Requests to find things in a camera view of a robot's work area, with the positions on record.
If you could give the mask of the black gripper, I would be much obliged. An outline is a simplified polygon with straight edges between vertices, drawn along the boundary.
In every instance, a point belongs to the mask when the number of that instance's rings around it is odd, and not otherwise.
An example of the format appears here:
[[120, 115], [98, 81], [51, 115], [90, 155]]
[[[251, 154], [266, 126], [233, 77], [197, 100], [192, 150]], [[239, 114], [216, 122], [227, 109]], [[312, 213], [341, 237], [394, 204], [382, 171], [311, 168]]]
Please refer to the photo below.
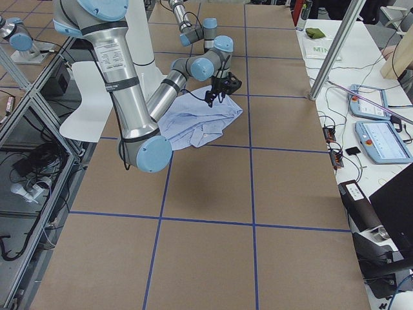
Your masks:
[[211, 89], [205, 92], [204, 101], [207, 102], [210, 108], [213, 107], [213, 101], [219, 97], [219, 101], [222, 102], [226, 96], [225, 90], [227, 89], [227, 77], [211, 77]]

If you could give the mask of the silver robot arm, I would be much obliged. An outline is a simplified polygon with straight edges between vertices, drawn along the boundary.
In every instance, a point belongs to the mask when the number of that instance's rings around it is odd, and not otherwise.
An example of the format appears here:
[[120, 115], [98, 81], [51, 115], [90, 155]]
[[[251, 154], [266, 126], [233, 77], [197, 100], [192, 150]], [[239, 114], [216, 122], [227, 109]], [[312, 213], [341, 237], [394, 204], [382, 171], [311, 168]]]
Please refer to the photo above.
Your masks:
[[232, 94], [240, 87], [231, 73], [233, 40], [216, 33], [215, 19], [194, 27], [182, 1], [169, 3], [185, 46], [205, 42], [203, 55], [173, 62], [168, 75], [156, 67], [143, 1], [54, 1], [55, 29], [91, 43], [120, 132], [119, 155], [125, 167], [145, 172], [163, 170], [172, 156], [171, 143], [158, 122], [189, 78], [211, 80], [205, 101]]
[[169, 0], [167, 3], [168, 10], [175, 16], [182, 46], [188, 47], [198, 41], [203, 41], [205, 52], [214, 47], [214, 39], [217, 36], [216, 18], [206, 18], [201, 23], [194, 13], [186, 10], [185, 1]]

